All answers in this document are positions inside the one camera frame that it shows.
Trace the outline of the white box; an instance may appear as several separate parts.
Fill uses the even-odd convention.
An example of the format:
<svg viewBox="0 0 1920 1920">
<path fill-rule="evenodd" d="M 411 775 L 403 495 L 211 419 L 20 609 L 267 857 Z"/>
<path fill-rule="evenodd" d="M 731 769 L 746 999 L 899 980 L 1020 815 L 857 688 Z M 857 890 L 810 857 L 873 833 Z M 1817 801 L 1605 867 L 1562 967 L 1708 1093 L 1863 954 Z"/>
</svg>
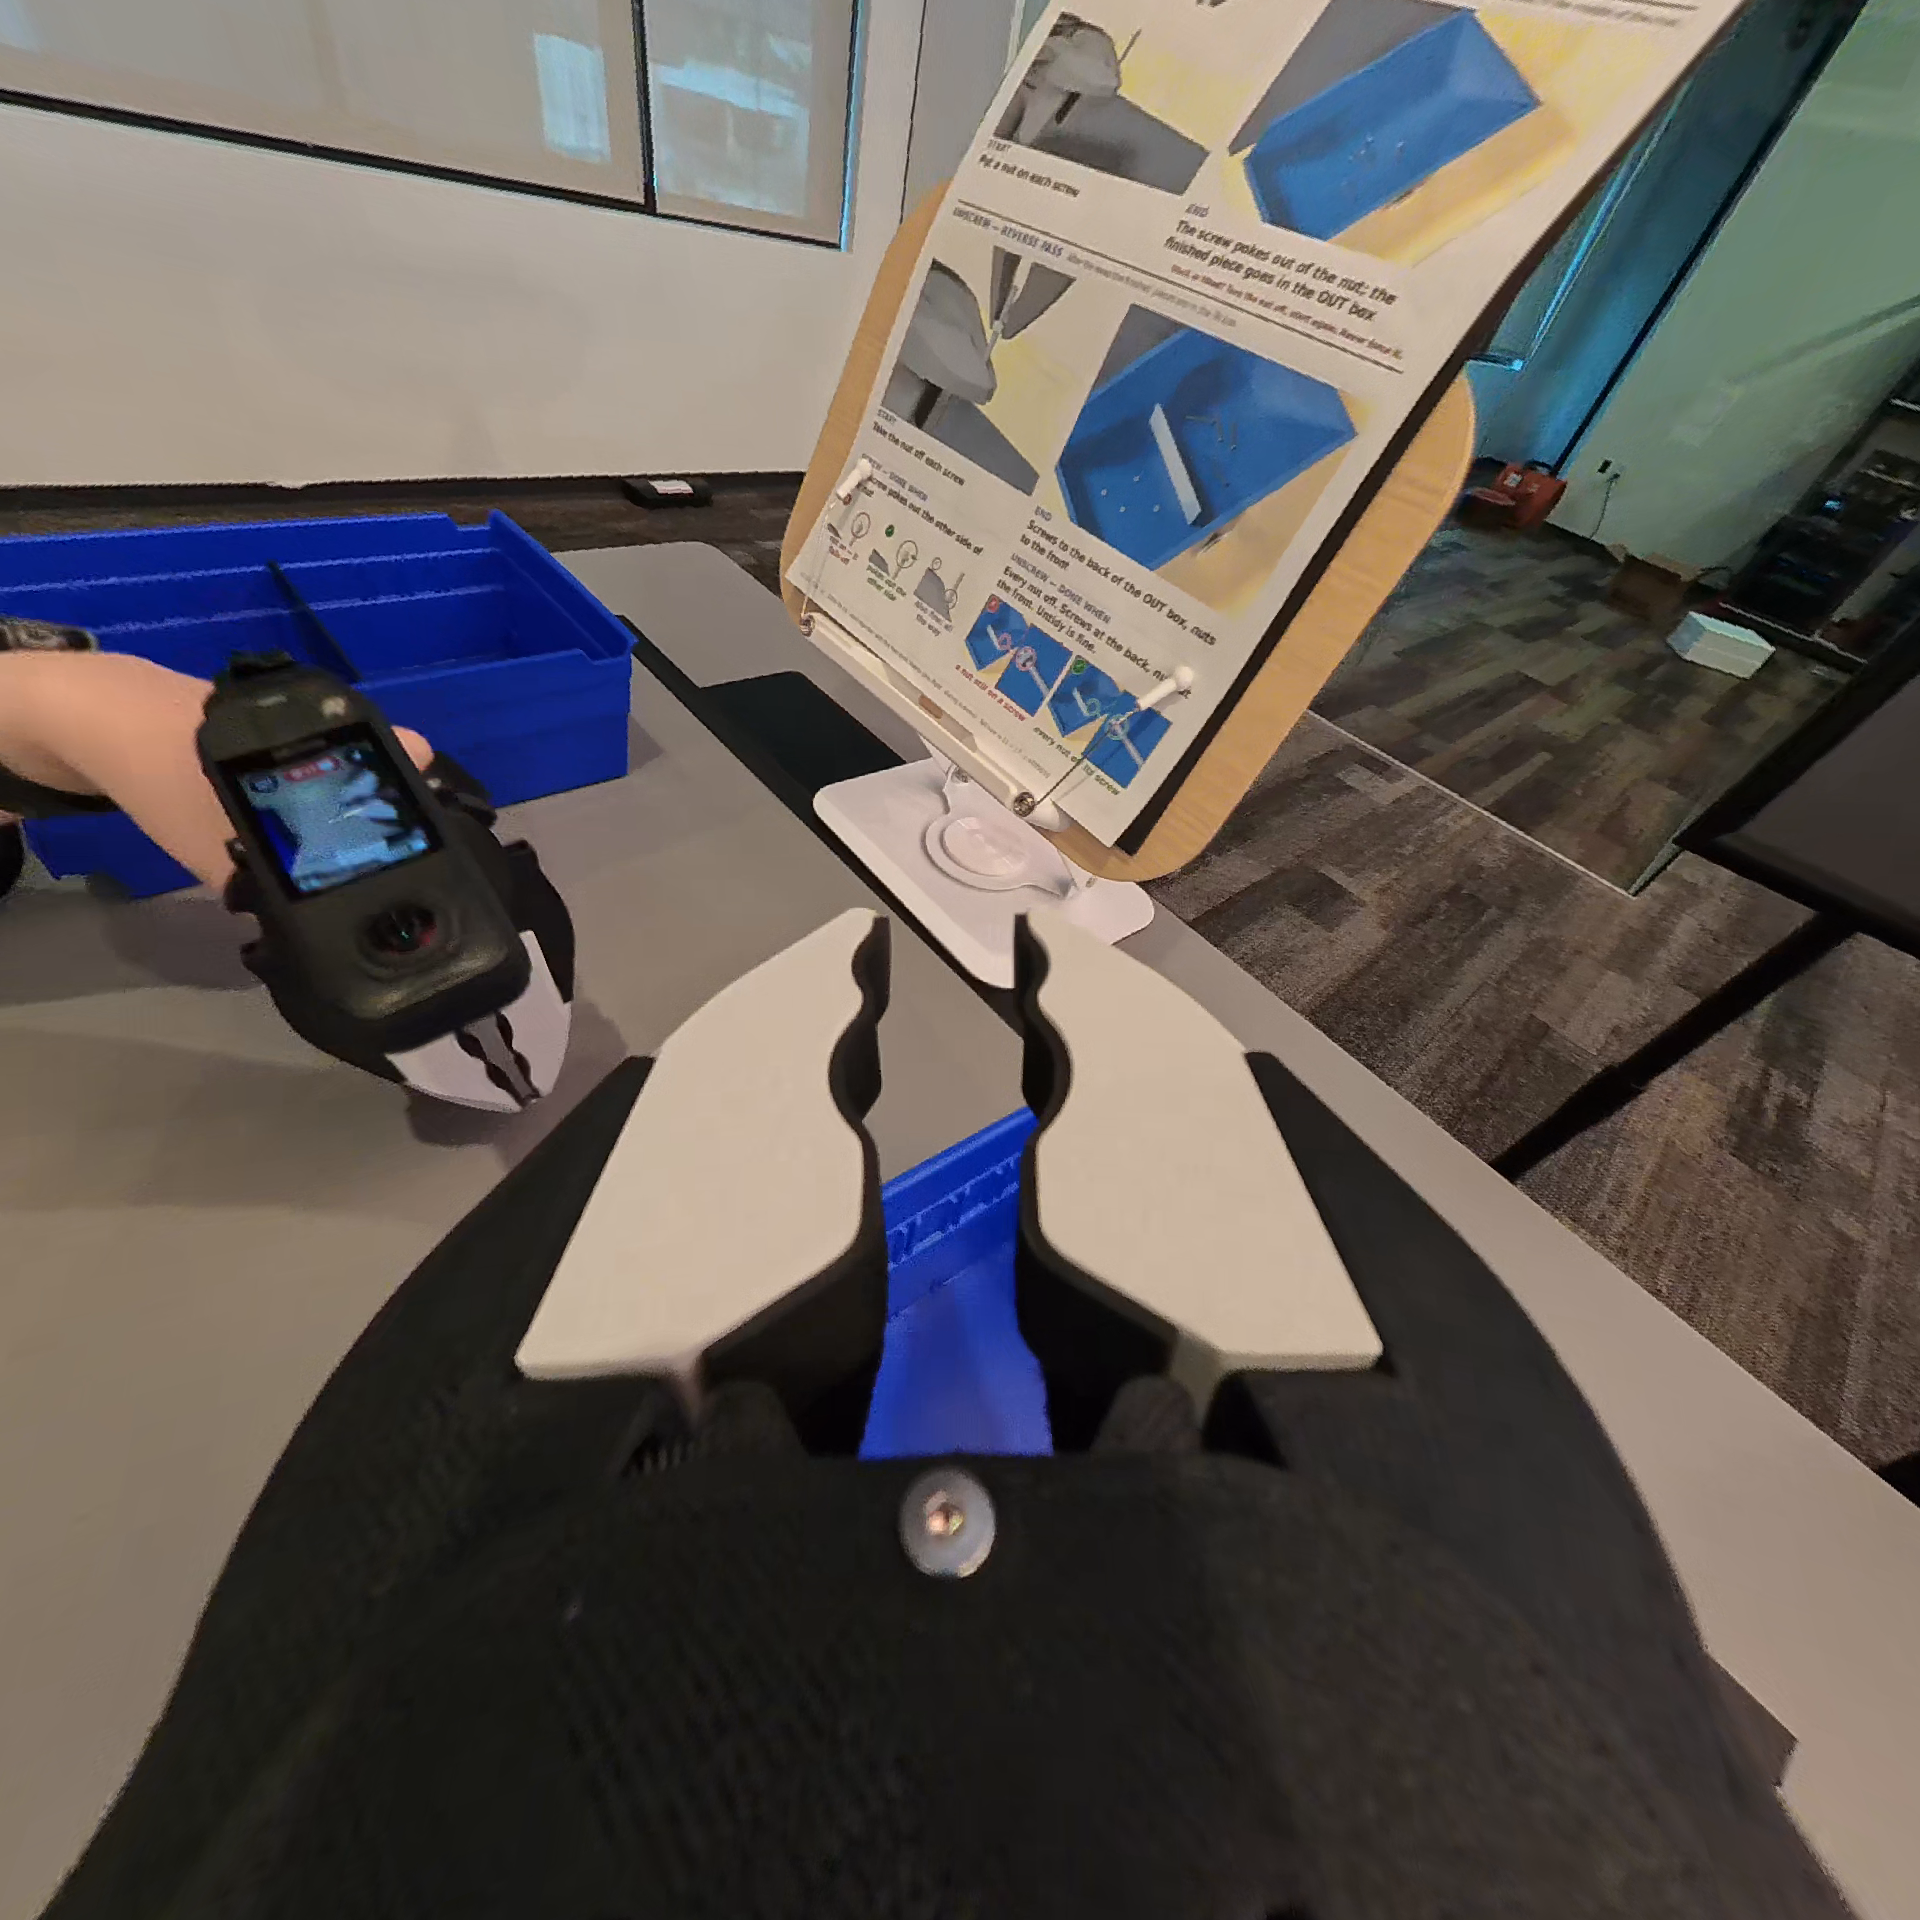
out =
<svg viewBox="0 0 1920 1920">
<path fill-rule="evenodd" d="M 1740 621 L 1694 609 L 1684 612 L 1666 647 L 1689 665 L 1705 667 L 1732 681 L 1751 681 L 1777 656 L 1771 641 Z"/>
</svg>

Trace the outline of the person's left hand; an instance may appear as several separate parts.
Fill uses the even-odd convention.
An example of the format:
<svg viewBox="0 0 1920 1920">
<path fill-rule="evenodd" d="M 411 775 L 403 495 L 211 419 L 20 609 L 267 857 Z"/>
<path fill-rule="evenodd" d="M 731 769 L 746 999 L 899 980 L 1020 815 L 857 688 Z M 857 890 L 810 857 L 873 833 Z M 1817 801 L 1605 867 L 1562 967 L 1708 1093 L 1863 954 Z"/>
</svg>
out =
<svg viewBox="0 0 1920 1920">
<path fill-rule="evenodd" d="M 234 872 L 231 825 L 202 770 L 207 684 L 134 656 L 5 651 L 5 775 L 109 801 L 198 882 Z"/>
</svg>

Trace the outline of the plain blue bin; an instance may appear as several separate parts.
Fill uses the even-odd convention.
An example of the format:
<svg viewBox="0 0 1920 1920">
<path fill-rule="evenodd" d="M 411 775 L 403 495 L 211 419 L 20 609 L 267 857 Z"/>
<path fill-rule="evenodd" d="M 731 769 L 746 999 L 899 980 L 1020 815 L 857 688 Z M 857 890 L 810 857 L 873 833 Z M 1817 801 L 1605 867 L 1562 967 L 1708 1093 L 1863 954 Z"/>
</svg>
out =
<svg viewBox="0 0 1920 1920">
<path fill-rule="evenodd" d="M 1018 1323 L 1028 1109 L 879 1188 L 886 1320 L 861 1459 L 1046 1457 L 1046 1391 Z"/>
</svg>

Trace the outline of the large shaded window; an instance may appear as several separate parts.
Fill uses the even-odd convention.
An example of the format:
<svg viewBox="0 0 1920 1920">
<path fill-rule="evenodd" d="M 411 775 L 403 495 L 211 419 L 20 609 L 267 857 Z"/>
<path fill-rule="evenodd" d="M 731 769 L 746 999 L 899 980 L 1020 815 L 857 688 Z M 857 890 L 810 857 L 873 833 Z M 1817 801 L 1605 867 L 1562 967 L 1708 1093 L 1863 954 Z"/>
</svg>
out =
<svg viewBox="0 0 1920 1920">
<path fill-rule="evenodd" d="M 5 93 L 839 247 L 857 4 L 5 2 Z"/>
</svg>

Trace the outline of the printed instruction sheet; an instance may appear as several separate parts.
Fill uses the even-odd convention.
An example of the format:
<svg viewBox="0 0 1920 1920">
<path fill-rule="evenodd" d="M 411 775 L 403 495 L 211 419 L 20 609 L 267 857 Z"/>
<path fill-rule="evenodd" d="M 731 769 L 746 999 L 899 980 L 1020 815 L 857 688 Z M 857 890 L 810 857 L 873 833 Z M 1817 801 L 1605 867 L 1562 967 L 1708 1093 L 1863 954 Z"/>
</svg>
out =
<svg viewBox="0 0 1920 1920">
<path fill-rule="evenodd" d="M 1137 849 L 1489 321 L 1740 4 L 1049 4 L 787 580 Z"/>
</svg>

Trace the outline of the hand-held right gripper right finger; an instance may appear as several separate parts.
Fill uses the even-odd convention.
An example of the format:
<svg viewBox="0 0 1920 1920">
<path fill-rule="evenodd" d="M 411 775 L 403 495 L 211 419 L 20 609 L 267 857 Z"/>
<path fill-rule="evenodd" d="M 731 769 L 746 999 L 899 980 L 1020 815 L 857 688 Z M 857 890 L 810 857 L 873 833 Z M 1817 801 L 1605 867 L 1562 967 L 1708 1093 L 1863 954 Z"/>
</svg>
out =
<svg viewBox="0 0 1920 1920">
<path fill-rule="evenodd" d="M 1018 1323 L 1049 1443 L 1083 1451 L 1121 1393 L 1198 1418 L 1243 1377 L 1372 1372 L 1386 1349 L 1249 1049 L 1061 908 L 1018 921 L 1023 1144 Z"/>
</svg>

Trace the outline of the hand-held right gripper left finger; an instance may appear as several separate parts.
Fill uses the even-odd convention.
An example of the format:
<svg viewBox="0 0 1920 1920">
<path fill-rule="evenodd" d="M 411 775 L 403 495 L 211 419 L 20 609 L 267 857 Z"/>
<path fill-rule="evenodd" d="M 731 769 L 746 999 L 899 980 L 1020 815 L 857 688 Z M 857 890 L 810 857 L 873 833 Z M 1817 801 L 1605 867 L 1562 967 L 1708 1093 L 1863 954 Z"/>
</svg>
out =
<svg viewBox="0 0 1920 1920">
<path fill-rule="evenodd" d="M 518 1343 L 521 1377 L 644 1377 L 687 1413 L 766 1385 L 812 1451 L 859 1450 L 889 1305 L 867 1129 L 889 970 L 889 921 L 852 908 L 660 1044 Z"/>
</svg>

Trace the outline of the blue bin with divider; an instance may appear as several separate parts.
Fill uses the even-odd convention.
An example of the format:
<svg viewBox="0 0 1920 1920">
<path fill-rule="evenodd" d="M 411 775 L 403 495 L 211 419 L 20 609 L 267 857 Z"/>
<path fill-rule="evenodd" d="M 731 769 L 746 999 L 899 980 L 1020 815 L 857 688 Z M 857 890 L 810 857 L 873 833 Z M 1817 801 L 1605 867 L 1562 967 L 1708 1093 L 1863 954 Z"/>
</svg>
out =
<svg viewBox="0 0 1920 1920">
<path fill-rule="evenodd" d="M 203 681 L 234 653 L 321 665 L 499 808 L 631 770 L 634 637 L 503 513 L 6 537 L 3 612 Z"/>
</svg>

